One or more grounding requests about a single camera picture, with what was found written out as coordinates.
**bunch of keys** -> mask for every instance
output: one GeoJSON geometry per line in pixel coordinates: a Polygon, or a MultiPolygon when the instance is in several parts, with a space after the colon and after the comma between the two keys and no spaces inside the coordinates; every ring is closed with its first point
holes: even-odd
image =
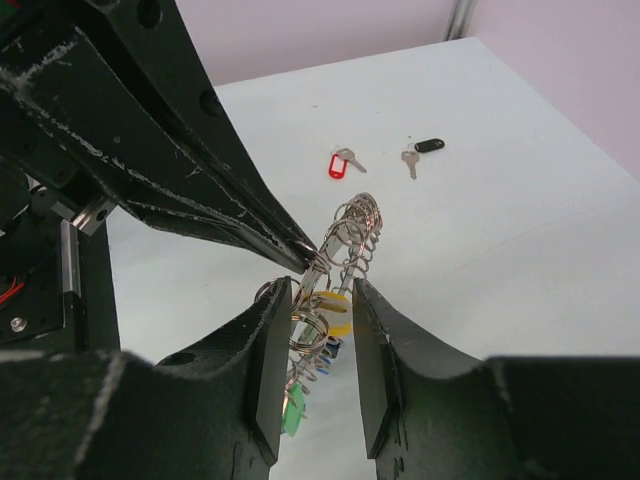
{"type": "Polygon", "coordinates": [[[350,148],[334,147],[331,154],[331,163],[329,164],[329,176],[331,178],[340,179],[344,177],[347,170],[347,164],[350,163],[362,173],[367,173],[367,169],[356,160],[356,154],[350,148]],[[342,160],[342,167],[337,168],[336,161],[342,160]]]}

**metal rod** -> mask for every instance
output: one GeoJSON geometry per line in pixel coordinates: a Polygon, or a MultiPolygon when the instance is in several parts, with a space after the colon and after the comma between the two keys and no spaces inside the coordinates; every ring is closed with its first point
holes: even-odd
{"type": "Polygon", "coordinates": [[[82,297],[78,230],[66,220],[60,222],[60,245],[62,291],[74,292],[78,297],[82,297]]]}
{"type": "Polygon", "coordinates": [[[478,0],[456,0],[444,35],[444,41],[463,38],[471,23],[478,0]]]}

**key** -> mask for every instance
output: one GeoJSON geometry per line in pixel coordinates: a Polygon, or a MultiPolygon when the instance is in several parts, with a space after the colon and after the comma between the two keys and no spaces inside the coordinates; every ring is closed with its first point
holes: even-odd
{"type": "Polygon", "coordinates": [[[350,163],[362,173],[367,173],[367,169],[362,166],[362,164],[356,160],[356,154],[350,148],[341,148],[336,152],[338,156],[344,160],[345,162],[350,163]]]}
{"type": "Polygon", "coordinates": [[[416,163],[420,161],[420,155],[415,150],[406,150],[402,152],[402,161],[409,166],[409,173],[414,180],[418,177],[416,174],[416,163]]]}

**white wall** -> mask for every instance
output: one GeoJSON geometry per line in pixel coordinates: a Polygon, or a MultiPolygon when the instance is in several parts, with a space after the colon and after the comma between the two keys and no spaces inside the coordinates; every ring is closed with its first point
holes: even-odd
{"type": "Polygon", "coordinates": [[[476,35],[640,179],[640,2],[479,0],[476,35]]]}
{"type": "Polygon", "coordinates": [[[215,85],[438,42],[453,8],[452,0],[177,4],[215,85]]]}

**red key tag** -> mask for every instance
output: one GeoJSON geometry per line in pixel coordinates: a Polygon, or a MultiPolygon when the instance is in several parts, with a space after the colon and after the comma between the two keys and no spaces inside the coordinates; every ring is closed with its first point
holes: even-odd
{"type": "Polygon", "coordinates": [[[331,163],[329,164],[329,176],[331,178],[335,178],[336,180],[343,178],[345,172],[347,171],[347,163],[348,162],[340,158],[340,155],[334,153],[331,156],[331,163]]]}

